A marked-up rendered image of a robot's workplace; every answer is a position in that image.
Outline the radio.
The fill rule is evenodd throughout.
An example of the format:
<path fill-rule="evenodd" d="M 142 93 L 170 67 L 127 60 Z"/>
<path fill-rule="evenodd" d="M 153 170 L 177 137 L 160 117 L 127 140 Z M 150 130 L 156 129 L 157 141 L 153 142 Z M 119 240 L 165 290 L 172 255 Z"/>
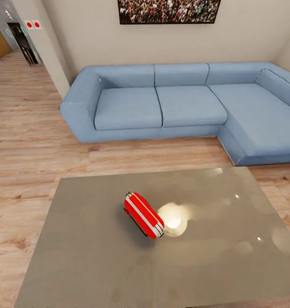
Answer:
<path fill-rule="evenodd" d="M 164 235 L 163 220 L 141 195 L 128 192 L 124 204 L 127 208 L 124 208 L 125 212 L 130 215 L 146 237 L 156 239 Z"/>

